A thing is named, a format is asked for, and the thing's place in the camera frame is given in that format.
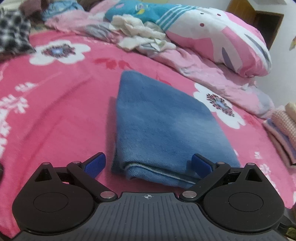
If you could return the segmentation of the blue denim jeans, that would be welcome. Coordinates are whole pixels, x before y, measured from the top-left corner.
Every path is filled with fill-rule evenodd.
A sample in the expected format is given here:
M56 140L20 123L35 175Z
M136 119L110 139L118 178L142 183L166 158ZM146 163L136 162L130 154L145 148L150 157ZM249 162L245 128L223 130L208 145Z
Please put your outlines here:
M194 154L240 165L205 104L136 71L124 71L116 100L112 172L189 188L201 179L192 168Z

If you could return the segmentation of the pink floral bed blanket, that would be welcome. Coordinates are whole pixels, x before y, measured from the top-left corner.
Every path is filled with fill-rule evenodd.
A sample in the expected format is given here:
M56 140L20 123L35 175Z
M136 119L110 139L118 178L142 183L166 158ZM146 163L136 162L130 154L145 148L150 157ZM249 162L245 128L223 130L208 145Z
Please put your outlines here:
M210 90L171 68L72 33L30 37L36 52L1 64L1 232L19 229L11 207L42 162L55 167L98 152L112 163L122 71L135 70L207 102Z

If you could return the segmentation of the light blue folded garment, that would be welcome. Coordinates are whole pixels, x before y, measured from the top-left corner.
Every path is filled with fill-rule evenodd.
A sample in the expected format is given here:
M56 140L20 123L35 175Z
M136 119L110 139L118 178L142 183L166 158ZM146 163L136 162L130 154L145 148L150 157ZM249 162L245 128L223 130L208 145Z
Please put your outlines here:
M295 148L290 139L280 131L270 118L265 120L262 125L285 165L289 168L295 168Z

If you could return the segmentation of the pink checked folded garment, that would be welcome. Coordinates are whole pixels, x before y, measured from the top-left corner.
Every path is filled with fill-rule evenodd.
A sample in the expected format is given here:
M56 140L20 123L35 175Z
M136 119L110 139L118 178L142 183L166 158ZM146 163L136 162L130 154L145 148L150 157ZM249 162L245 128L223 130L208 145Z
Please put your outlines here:
M271 115L272 122L288 137L295 149L295 121L288 115L284 106L277 108Z

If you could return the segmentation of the beige folded garment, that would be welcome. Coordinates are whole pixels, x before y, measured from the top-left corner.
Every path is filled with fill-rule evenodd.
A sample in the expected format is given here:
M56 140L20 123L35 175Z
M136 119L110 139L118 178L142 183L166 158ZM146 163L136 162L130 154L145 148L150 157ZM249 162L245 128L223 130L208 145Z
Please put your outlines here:
M296 103L295 102L289 102L285 106L285 111L288 114L288 116L296 122Z

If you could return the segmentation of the cartoon print pillow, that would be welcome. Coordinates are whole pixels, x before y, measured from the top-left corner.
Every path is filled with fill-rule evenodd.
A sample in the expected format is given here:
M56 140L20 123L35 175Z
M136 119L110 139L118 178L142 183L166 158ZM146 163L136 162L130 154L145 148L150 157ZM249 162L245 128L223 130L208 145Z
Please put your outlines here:
M180 47L223 63L242 77L266 76L271 71L271 57L259 30L231 13L141 1L119 1L105 13L109 21L122 15L156 24Z

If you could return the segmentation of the cream white crumpled garment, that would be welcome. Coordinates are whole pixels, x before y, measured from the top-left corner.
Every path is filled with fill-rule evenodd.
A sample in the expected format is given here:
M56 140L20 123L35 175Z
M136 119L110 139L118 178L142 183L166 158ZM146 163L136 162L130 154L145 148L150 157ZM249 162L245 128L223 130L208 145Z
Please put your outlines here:
M158 25L149 21L143 23L132 15L113 16L109 28L121 34L116 44L125 51L138 50L154 54L176 49L176 45Z

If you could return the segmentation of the light pink quilt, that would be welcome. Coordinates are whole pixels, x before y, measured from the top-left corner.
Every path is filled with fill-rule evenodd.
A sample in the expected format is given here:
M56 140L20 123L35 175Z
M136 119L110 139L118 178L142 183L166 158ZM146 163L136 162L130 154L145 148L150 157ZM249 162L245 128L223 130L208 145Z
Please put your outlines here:
M55 30L88 35L116 44L121 34L109 28L111 21L107 20L105 13L117 3L119 1L102 1L91 11L67 11L46 20L45 24ZM147 54L138 50L133 51L138 51L175 69L184 77L206 86L259 118L269 117L274 104L267 94L257 88L254 80L257 76L242 77L223 63L215 63L191 49L174 44L176 45L175 50L160 53Z

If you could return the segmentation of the black white plaid garment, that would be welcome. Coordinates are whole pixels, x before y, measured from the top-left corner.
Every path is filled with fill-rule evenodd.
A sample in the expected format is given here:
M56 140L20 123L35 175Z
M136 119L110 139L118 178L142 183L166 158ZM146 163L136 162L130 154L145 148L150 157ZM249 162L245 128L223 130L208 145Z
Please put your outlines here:
M1 55L34 53L30 33L31 22L20 10L1 8Z

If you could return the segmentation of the brown wooden door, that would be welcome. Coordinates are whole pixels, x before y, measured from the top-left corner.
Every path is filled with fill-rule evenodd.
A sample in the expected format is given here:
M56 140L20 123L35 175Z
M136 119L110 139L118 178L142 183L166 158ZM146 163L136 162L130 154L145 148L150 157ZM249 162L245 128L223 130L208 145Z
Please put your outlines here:
M226 11L259 30L265 40L267 49L271 49L284 14L255 10L250 1L247 0L231 0Z

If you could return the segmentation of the dark brown garment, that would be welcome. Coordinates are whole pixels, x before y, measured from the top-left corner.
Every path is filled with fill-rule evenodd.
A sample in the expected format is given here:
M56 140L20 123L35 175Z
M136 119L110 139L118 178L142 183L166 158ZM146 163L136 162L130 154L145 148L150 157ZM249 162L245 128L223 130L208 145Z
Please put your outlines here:
M19 10L25 17L29 17L35 13L45 11L50 3L51 1L48 0L25 0L20 4Z

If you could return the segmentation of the light blue crumpled garment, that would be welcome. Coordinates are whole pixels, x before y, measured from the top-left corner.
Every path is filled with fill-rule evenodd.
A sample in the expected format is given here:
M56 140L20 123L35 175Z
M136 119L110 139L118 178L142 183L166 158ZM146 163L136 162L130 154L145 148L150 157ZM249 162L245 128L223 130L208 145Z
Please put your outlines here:
M56 15L73 10L83 11L84 8L77 1L53 1L41 12L41 19L45 22Z

